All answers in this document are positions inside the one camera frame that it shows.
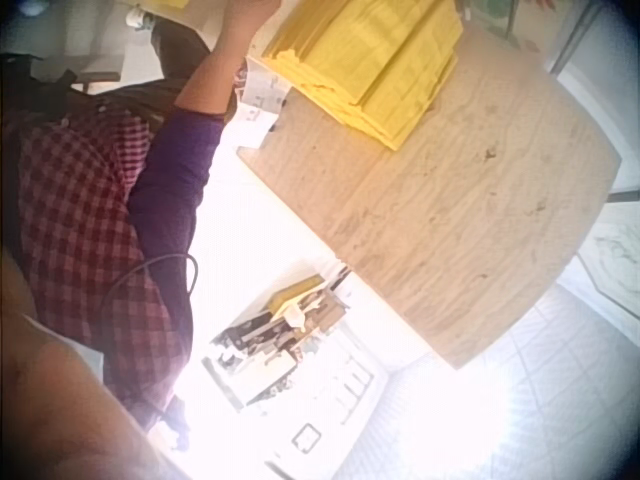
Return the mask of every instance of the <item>hand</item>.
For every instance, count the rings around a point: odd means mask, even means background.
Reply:
[[[228,0],[222,35],[251,42],[256,32],[280,8],[281,0]]]

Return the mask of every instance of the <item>purple sleeve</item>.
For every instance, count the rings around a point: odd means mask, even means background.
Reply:
[[[196,208],[202,202],[223,127],[222,117],[176,109],[153,139],[145,169],[128,203],[145,258],[189,250]],[[149,270],[174,329],[184,332],[190,349],[191,307],[185,266],[185,260],[170,259]]]

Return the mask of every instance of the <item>black cable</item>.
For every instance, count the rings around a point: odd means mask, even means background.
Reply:
[[[105,356],[107,356],[108,354],[107,350],[109,350],[109,348],[107,348],[107,345],[106,345],[106,343],[108,342],[107,340],[108,335],[107,335],[107,328],[106,328],[105,319],[104,319],[104,310],[105,310],[105,307],[108,305],[108,303],[111,301],[115,292],[118,290],[118,288],[122,286],[122,284],[124,284],[127,280],[129,280],[133,275],[135,275],[139,271],[144,270],[150,267],[151,265],[155,265],[156,263],[163,262],[165,260],[169,260],[172,258],[191,260],[191,263],[193,263],[193,280],[191,281],[191,287],[188,290],[188,295],[191,296],[191,294],[193,293],[193,289],[196,286],[196,282],[198,281],[199,267],[198,267],[197,260],[192,255],[189,255],[188,253],[167,253],[164,255],[158,255],[157,257],[148,258],[143,262],[141,262],[140,264],[127,270],[125,273],[120,275],[111,284],[111,286],[109,287],[109,290],[107,290],[107,293],[105,293],[104,296],[102,297],[100,306],[98,307],[98,321],[100,322],[100,327],[102,329],[102,347],[104,350],[102,353]],[[111,350],[114,351],[115,346],[113,345],[113,343],[111,343],[111,346],[113,347],[111,348]],[[112,368],[111,373],[115,377],[118,377],[117,380],[119,381],[117,383],[119,385],[124,386],[127,390],[129,390],[129,393],[131,393],[133,396],[137,397],[138,400],[141,400],[142,402],[146,403],[149,407],[151,407],[151,409],[154,410],[155,413],[160,416],[160,418],[165,420],[167,424],[174,426],[174,425],[179,425],[181,423],[180,421],[176,421],[176,419],[172,418],[170,415],[167,415],[167,413],[164,410],[162,410],[161,408],[158,408],[153,402],[148,400],[145,397],[145,395],[142,393],[142,391],[140,391],[139,388],[135,388],[132,385],[130,385],[129,382],[125,381],[125,379],[122,378],[119,372],[117,372],[117,368]]]

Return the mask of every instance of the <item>person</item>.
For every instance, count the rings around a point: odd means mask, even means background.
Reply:
[[[164,78],[93,97],[3,65],[3,458],[28,478],[160,478],[143,432],[189,360],[196,209],[234,76],[279,5],[230,0],[211,52],[158,20]],[[106,389],[49,332],[103,355]]]

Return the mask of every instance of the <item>bright light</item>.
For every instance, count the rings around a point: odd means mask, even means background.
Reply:
[[[507,426],[508,390],[501,378],[485,369],[443,367],[413,384],[399,435],[406,460],[432,473],[483,464]]]

